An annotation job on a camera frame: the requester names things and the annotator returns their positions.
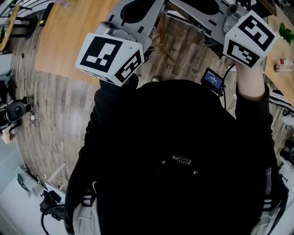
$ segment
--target chair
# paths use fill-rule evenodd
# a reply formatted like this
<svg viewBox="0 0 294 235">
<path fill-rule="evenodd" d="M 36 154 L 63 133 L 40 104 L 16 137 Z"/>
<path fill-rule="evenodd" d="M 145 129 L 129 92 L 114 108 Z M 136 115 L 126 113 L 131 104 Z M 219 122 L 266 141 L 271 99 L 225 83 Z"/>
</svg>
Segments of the chair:
<svg viewBox="0 0 294 235">
<path fill-rule="evenodd" d="M 31 111 L 31 105 L 25 106 L 24 103 L 17 101 L 14 102 L 0 111 L 0 131 L 6 129 L 14 122 L 17 122 L 15 127 L 21 124 L 21 118 L 24 116 L 25 113 Z"/>
</svg>

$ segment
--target display screen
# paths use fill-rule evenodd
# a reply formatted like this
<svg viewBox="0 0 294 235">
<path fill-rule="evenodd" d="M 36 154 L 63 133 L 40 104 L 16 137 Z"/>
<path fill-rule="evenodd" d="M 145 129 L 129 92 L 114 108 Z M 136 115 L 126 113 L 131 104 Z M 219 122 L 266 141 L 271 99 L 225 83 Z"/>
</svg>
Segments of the display screen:
<svg viewBox="0 0 294 235">
<path fill-rule="evenodd" d="M 217 89 L 221 88 L 222 80 L 216 75 L 214 75 L 212 72 L 207 71 L 204 79 L 208 81 L 209 83 L 211 83 Z"/>
</svg>

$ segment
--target person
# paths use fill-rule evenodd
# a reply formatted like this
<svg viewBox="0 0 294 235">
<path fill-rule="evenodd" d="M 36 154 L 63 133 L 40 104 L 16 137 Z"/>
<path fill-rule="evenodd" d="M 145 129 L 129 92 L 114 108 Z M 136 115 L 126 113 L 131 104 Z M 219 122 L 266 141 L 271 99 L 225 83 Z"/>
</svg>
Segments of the person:
<svg viewBox="0 0 294 235">
<path fill-rule="evenodd" d="M 236 119 L 192 81 L 139 89 L 136 75 L 122 87 L 101 81 L 68 184 L 68 234 L 272 230 L 288 191 L 273 149 L 269 89 L 260 67 L 236 67 Z"/>
</svg>

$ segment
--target logo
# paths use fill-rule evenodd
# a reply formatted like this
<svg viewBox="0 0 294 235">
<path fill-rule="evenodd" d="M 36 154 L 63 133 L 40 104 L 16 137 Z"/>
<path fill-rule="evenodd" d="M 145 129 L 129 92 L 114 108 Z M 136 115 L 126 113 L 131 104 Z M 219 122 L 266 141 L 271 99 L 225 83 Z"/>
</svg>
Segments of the logo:
<svg viewBox="0 0 294 235">
<path fill-rule="evenodd" d="M 266 51 L 275 38 L 275 35 L 253 16 L 249 16 L 238 28 L 250 37 L 263 51 Z"/>
<path fill-rule="evenodd" d="M 138 50 L 115 74 L 115 77 L 124 82 L 142 64 L 140 50 Z"/>
<path fill-rule="evenodd" d="M 107 73 L 123 42 L 95 37 L 80 65 Z"/>
<path fill-rule="evenodd" d="M 183 165 L 187 165 L 187 166 L 190 166 L 190 163 L 191 163 L 191 159 L 188 159 L 186 157 L 179 156 L 176 154 L 173 155 L 172 159 L 176 160 L 179 163 L 182 163 Z"/>
<path fill-rule="evenodd" d="M 227 55 L 235 58 L 236 60 L 253 67 L 259 60 L 260 56 L 240 44 L 230 40 L 227 50 Z"/>
</svg>

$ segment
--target wooden floor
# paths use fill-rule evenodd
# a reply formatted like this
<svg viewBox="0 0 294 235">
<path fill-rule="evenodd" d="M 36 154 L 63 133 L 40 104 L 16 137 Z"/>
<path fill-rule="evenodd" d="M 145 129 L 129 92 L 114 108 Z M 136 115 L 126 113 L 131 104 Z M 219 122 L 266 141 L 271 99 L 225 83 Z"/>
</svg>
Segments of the wooden floor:
<svg viewBox="0 0 294 235">
<path fill-rule="evenodd" d="M 166 47 L 176 63 L 173 64 L 161 50 L 157 50 L 141 69 L 140 85 L 149 82 L 154 75 L 162 80 L 189 79 L 199 82 L 207 67 L 221 76 L 224 75 L 231 60 L 225 57 L 219 59 L 210 49 L 207 49 L 203 35 L 197 29 L 173 18 L 168 18 L 167 24 Z M 53 181 L 55 186 L 59 186 L 66 184 L 78 159 L 78 152 L 83 146 L 85 128 L 94 106 L 94 93 L 98 87 L 34 70 L 42 30 L 43 28 L 37 27 L 29 40 L 11 39 L 9 48 L 13 52 L 12 68 L 16 72 L 17 98 L 25 96 L 21 59 L 23 52 L 26 88 L 35 115 L 49 123 L 53 133 L 53 143 L 67 161 L 67 169 L 63 169 Z M 156 45 L 158 42 L 158 34 L 155 31 L 153 44 Z M 230 72 L 226 78 L 227 108 L 235 105 L 235 88 L 236 73 Z M 228 111 L 234 115 L 235 108 L 230 108 Z M 278 153 L 283 147 L 285 138 L 291 136 L 292 132 L 285 129 L 280 119 L 282 113 L 280 108 L 271 105 L 271 113 L 274 116 L 272 129 L 276 143 L 275 152 Z M 18 146 L 28 168 L 42 180 L 45 180 L 45 177 L 48 179 L 62 164 L 63 159 L 51 143 L 47 124 L 41 121 L 40 127 L 36 127 L 26 115 L 18 132 Z"/>
</svg>

